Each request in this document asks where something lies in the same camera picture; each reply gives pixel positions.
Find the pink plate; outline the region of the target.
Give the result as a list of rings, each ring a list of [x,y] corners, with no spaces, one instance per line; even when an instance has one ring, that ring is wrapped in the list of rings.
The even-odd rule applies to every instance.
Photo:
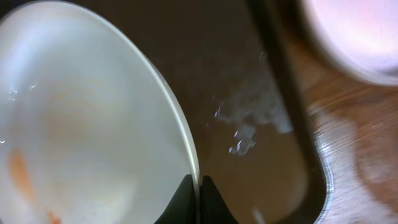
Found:
[[[397,0],[300,0],[297,7],[308,39],[338,70],[397,85]]]

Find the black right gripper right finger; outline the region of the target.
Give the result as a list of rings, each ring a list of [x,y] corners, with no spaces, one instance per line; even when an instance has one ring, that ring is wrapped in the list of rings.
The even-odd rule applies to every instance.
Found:
[[[238,224],[209,175],[200,186],[200,215],[201,224]]]

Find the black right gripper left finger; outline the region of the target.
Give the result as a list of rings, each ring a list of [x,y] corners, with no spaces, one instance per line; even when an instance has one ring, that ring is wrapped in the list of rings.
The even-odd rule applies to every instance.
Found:
[[[196,201],[193,179],[186,175],[155,224],[194,224]]]

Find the cream white plate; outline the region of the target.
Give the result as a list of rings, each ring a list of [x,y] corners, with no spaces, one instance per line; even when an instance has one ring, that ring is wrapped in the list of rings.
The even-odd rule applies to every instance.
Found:
[[[155,223],[198,159],[183,111],[112,23],[63,1],[1,19],[1,222]]]

